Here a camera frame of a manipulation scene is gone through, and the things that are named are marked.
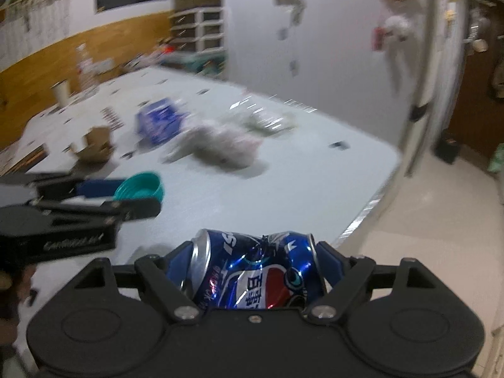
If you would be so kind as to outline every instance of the blue pepsi can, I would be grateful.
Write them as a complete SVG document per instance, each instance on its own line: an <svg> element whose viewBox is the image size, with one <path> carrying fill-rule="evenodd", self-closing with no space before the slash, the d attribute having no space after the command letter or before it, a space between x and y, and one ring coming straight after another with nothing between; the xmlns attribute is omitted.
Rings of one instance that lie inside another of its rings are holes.
<svg viewBox="0 0 504 378"><path fill-rule="evenodd" d="M202 310L304 308L326 292L311 234L203 229L192 241L193 301Z"/></svg>

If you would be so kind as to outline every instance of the brown door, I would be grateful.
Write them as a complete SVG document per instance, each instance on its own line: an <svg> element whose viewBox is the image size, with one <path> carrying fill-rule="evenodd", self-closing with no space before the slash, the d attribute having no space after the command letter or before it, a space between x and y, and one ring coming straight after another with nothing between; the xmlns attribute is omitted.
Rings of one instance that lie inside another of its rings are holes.
<svg viewBox="0 0 504 378"><path fill-rule="evenodd" d="M482 36L488 51L467 55L466 47L460 91L448 127L453 138L487 158L504 142L504 99L498 99L492 88L495 68L504 61L504 40L498 38L504 35L504 4L494 2L496 7L481 7L490 19L490 28Z"/></svg>

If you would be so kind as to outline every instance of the white table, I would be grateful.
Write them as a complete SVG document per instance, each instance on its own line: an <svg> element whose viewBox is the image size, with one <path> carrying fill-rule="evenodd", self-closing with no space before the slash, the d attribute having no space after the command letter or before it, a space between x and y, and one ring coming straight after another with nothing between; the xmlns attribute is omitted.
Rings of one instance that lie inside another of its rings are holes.
<svg viewBox="0 0 504 378"><path fill-rule="evenodd" d="M390 145L313 108L254 95L269 110L290 112L297 127L265 137L258 160L243 170L224 171L194 156L162 164L162 146L137 152L129 160L120 159L139 140L134 120L140 103L181 97L189 110L219 118L230 113L231 105L244 92L244 87L230 83L153 67L103 83L94 97L62 113L46 110L30 120L13 162L45 143L50 154L32 172L69 170L75 158L62 151L93 125L104 125L100 111L113 108L124 127L112 134L117 149L104 172L110 177L127 177L156 171L162 177L165 197L158 217L122 225L114 251L38 267L33 286L40 290L39 296L33 307L20 309L17 344L21 351L26 348L28 320L95 256L124 264L147 252L165 254L201 228L254 235L294 230L337 245L345 231L348 234L360 223L354 220L386 185L399 155ZM342 140L349 149L329 147Z"/></svg>

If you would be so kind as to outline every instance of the plastic bottle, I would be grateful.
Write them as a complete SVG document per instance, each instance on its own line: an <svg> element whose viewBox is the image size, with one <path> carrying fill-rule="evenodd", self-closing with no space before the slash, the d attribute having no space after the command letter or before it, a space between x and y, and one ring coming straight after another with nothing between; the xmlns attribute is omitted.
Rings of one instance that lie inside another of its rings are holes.
<svg viewBox="0 0 504 378"><path fill-rule="evenodd" d="M84 98L89 98L98 92L93 59L86 49L86 44L77 47L77 73L79 73L79 84Z"/></svg>

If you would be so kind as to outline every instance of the yellow wood wall panel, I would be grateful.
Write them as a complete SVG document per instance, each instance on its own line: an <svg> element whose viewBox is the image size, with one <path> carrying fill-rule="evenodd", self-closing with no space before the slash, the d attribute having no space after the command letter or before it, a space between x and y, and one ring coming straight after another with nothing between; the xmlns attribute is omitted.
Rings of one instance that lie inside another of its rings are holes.
<svg viewBox="0 0 504 378"><path fill-rule="evenodd" d="M86 43L94 61L112 58L116 65L135 55L152 52L156 43L170 35L171 12L113 22L68 37L40 50L0 72L0 149L15 142L34 115L55 103L51 87L63 79L72 91L79 90L76 47ZM118 76L118 70L99 75L100 82Z"/></svg>

